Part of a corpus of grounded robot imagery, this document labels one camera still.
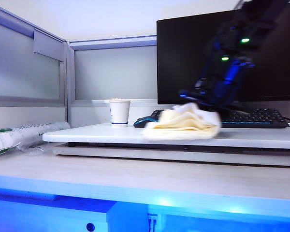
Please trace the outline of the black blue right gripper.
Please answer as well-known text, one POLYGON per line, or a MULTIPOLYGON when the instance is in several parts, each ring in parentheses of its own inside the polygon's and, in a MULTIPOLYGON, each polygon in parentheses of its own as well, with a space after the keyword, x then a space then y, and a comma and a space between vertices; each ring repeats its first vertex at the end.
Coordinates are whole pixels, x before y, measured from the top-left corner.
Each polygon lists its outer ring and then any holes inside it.
POLYGON ((195 83, 195 91, 181 89, 179 96, 209 111, 228 107, 235 99, 245 71, 254 66, 249 57, 210 58, 195 83))

